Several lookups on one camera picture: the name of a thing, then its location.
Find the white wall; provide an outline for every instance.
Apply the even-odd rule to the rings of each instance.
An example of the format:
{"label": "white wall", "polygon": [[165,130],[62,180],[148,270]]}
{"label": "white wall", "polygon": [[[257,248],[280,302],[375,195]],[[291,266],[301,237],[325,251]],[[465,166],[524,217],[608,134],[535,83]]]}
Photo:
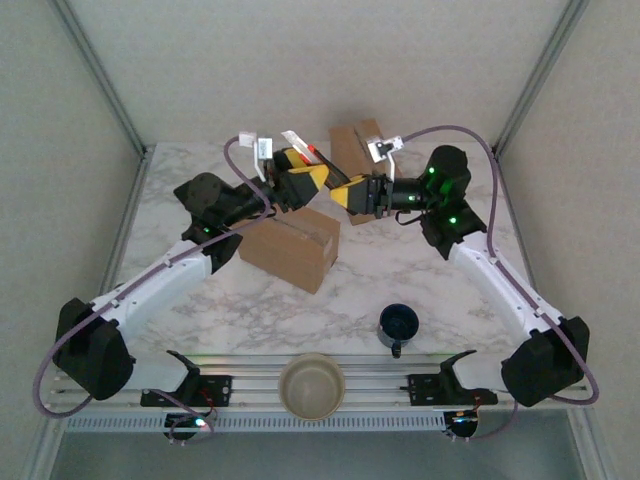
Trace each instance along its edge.
{"label": "white wall", "polygon": [[637,0],[591,2],[503,168],[540,289],[591,329],[597,416],[622,478],[640,460]]}
{"label": "white wall", "polygon": [[0,478],[40,421],[30,400],[57,313],[95,295],[136,158],[47,2],[0,15]]}
{"label": "white wall", "polygon": [[495,140],[566,0],[73,0],[147,143],[375,116]]}

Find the mug handle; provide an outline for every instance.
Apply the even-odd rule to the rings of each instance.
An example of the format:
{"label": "mug handle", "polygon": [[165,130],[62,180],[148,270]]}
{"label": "mug handle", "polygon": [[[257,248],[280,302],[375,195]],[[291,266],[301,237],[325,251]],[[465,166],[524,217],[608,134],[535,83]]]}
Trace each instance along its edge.
{"label": "mug handle", "polygon": [[391,355],[393,356],[393,358],[400,358],[401,348],[402,348],[402,345],[400,342],[398,341],[393,342],[393,345],[391,345]]}

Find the black mounting bracket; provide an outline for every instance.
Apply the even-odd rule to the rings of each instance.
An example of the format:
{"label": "black mounting bracket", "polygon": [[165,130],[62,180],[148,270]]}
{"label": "black mounting bracket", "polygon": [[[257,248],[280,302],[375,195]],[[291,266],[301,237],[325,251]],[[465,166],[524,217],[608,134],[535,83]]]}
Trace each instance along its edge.
{"label": "black mounting bracket", "polygon": [[453,364],[475,350],[459,353],[440,364],[440,373],[407,375],[407,391],[412,407],[435,405],[497,405],[491,390],[462,388],[453,372]]}
{"label": "black mounting bracket", "polygon": [[[230,375],[201,375],[198,379],[196,392],[187,401],[183,402],[189,407],[208,407],[205,392],[213,402],[214,407],[228,407],[231,398],[231,386],[233,384]],[[172,403],[153,392],[143,393],[140,398],[143,407],[170,407]]]}

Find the metal frame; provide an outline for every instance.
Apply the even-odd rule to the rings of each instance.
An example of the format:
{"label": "metal frame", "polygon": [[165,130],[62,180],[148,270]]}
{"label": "metal frame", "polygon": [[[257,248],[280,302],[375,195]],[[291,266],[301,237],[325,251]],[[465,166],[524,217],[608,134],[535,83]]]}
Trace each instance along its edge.
{"label": "metal frame", "polygon": [[131,191],[127,198],[127,203],[122,215],[122,220],[118,226],[116,233],[116,239],[113,244],[111,253],[109,254],[109,260],[107,262],[107,268],[102,277],[100,283],[100,294],[109,292],[115,287],[118,272],[122,264],[122,258],[127,246],[129,234],[131,233],[131,227],[138,211],[138,204],[140,203],[140,197],[142,196],[142,190],[144,188],[145,180],[147,179],[147,173],[149,172],[149,165],[153,157],[153,149],[148,149],[146,154],[142,157],[142,160],[138,164],[138,170],[131,186]]}
{"label": "metal frame", "polygon": [[551,37],[544,46],[520,97],[509,114],[507,123],[498,136],[498,141],[493,149],[498,161],[511,145],[513,138],[520,129],[527,113],[529,113],[534,100],[540,93],[544,82],[551,73],[551,69],[558,60],[588,4],[589,0],[569,0],[562,15],[560,15]]}
{"label": "metal frame", "polygon": [[[284,366],[296,355],[203,355],[190,356],[204,375],[230,375],[233,387],[229,406],[225,412],[234,414],[284,413],[278,394],[278,379]],[[438,373],[440,363],[449,355],[403,355],[399,359],[389,355],[332,355],[345,376],[346,392],[341,412],[394,412],[452,411],[469,405],[437,405],[412,407],[407,387],[407,375]],[[563,391],[563,395],[580,398],[590,392],[586,382],[580,382]],[[86,392],[66,375],[56,377],[48,405],[67,410],[86,398]],[[123,390],[117,395],[89,404],[86,413],[111,412],[113,414],[181,412],[176,407],[151,408],[140,406],[139,390]],[[513,399],[498,393],[498,405],[486,406],[491,410],[510,410]],[[564,404],[547,400],[536,409],[564,410]]]}
{"label": "metal frame", "polygon": [[127,136],[129,143],[133,149],[138,152],[140,159],[144,158],[146,147],[142,142],[142,138],[138,134],[138,131],[131,121],[127,110],[124,108],[122,101],[118,97],[107,72],[100,62],[95,49],[91,45],[89,38],[82,29],[77,15],[67,0],[48,0],[53,10],[58,15],[62,22],[63,29],[71,38],[73,45],[80,53],[82,59],[85,61],[91,76],[93,76],[100,92],[105,98],[107,105],[116,117],[116,120],[122,131]]}

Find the dark blue mug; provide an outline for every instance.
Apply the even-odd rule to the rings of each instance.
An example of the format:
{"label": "dark blue mug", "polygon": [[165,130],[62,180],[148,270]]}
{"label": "dark blue mug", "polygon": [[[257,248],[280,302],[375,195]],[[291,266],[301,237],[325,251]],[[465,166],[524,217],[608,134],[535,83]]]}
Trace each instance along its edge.
{"label": "dark blue mug", "polygon": [[402,347],[418,333],[418,315],[402,303],[389,305],[380,314],[378,338],[391,349],[393,358],[400,358]]}

